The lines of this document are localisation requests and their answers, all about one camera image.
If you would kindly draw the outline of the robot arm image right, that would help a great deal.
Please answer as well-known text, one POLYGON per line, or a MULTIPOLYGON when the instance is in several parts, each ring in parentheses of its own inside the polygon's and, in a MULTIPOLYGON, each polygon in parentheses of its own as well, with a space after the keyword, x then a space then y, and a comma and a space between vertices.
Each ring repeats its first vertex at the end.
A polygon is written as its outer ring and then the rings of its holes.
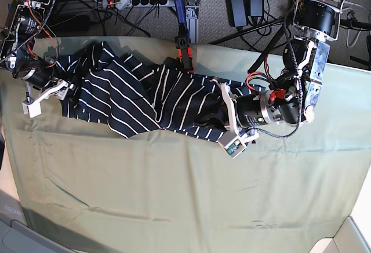
POLYGON ((248 95, 233 94, 228 83, 219 85, 228 125, 217 142, 229 155, 242 152, 261 133, 268 134, 263 125, 284 122, 298 130, 314 121, 330 51, 328 42, 339 37, 344 2, 295 0, 283 20, 287 43, 281 75, 273 78, 267 63, 264 72, 251 68, 245 80, 248 95))

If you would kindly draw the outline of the robot arm image left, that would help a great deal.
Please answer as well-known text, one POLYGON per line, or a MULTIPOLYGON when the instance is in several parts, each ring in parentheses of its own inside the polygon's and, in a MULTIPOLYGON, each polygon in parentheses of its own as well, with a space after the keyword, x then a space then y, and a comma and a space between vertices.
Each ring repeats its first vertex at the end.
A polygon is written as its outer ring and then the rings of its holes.
POLYGON ((15 0, 1 31, 1 69, 22 81, 26 103, 34 102, 33 89, 45 98, 53 96, 60 101, 72 100, 78 90, 58 62, 59 42, 47 25, 55 4, 56 0, 15 0), (50 60, 33 52, 35 40, 41 33, 53 42, 56 55, 50 60))

